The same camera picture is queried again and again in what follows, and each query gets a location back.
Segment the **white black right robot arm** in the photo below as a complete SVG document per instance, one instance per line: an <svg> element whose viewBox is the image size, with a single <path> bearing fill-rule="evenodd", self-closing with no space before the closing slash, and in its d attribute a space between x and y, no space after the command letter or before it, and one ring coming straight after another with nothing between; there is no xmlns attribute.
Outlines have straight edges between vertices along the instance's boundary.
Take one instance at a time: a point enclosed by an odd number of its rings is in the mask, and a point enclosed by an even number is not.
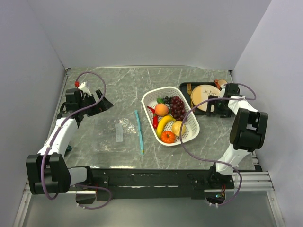
<svg viewBox="0 0 303 227"><path fill-rule="evenodd" d="M230 144L223 156L215 163L215 170L207 177L212 188L223 184L222 175L231 175L244 157L260 149L265 140L268 114L252 107L248 98L240 94L239 84L227 83L218 95L209 95L206 115L218 115L221 118L235 115L230 131Z"/></svg>

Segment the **white perforated plastic basket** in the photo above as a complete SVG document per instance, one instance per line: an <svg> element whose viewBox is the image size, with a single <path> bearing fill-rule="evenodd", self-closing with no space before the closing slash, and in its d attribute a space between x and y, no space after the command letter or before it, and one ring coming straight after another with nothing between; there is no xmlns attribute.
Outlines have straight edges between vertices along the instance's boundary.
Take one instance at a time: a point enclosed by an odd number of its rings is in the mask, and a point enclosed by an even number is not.
<svg viewBox="0 0 303 227"><path fill-rule="evenodd" d="M143 109L145 111L145 114L147 116L147 119L149 121L150 124L150 128L152 130L152 133L155 137L155 139L164 146L167 147L172 147L172 146L177 146L180 145L180 141L179 138L177 137L174 143L171 144L167 144L162 142L156 135L156 130L153 128L152 126L152 121L153 121L153 113L151 110L149 110L147 108L147 106L150 107L155 107L157 104L157 98L161 98L161 97L165 97L165 96L178 96L181 98L181 100L184 102L185 104L185 109L186 112L188 112L190 110L190 105L187 103L184 95L181 93L181 91L176 88L176 87L160 87L151 91L148 91L147 93L145 93L141 99L141 103L143 105ZM197 135L199 134L200 131L200 127L199 127L199 123L195 117L195 115L193 113L189 113L189 115L187 116L187 118L185 119L185 123L184 123L185 127L186 127L186 132L182 135L182 141L183 143L186 143L190 140L193 140L194 138L197 137Z"/></svg>

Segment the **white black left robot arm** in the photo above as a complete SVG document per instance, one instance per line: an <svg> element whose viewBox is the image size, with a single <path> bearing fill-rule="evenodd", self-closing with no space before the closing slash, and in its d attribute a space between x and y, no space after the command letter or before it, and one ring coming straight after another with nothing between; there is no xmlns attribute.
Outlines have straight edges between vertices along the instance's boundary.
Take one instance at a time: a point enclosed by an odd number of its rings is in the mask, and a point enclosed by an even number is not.
<svg viewBox="0 0 303 227"><path fill-rule="evenodd" d="M38 153L26 159L32 194L57 195L66 193L76 184L84 190L93 186L91 168L89 166L68 168L64 156L84 116L91 117L113 107L100 90L96 90L96 94L98 100L95 100L86 88L66 90L66 100L60 106L53 132Z"/></svg>

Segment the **red grape bunch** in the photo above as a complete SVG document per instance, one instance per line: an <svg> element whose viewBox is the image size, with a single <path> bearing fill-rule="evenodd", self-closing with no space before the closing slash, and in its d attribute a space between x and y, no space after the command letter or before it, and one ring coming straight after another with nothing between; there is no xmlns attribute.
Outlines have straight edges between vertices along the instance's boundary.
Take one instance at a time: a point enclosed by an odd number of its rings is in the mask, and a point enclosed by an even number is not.
<svg viewBox="0 0 303 227"><path fill-rule="evenodd" d="M186 115L184 102L180 97L174 96L170 103L171 114L177 121L182 121Z"/></svg>

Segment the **clear zip top bag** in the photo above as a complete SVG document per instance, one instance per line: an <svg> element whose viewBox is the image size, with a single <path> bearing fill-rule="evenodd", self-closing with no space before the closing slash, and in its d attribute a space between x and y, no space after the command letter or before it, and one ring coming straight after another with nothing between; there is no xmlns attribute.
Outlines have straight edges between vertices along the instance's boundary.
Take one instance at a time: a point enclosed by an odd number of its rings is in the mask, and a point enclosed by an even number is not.
<svg viewBox="0 0 303 227"><path fill-rule="evenodd" d="M97 151L144 155L139 112L103 115L95 120L92 146Z"/></svg>

